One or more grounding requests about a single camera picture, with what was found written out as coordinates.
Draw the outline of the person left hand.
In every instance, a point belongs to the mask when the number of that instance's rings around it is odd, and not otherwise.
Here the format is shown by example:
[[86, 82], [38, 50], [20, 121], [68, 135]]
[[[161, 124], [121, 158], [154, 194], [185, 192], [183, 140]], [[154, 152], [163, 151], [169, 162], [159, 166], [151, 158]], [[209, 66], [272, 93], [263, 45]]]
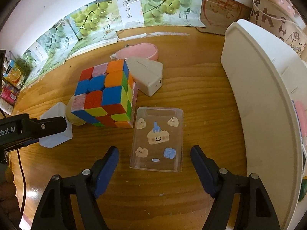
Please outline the person left hand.
[[9, 167], [4, 171], [4, 183], [1, 184], [1, 207], [13, 223], [18, 227], [22, 219], [19, 202], [16, 197], [16, 186], [14, 184], [14, 174]]

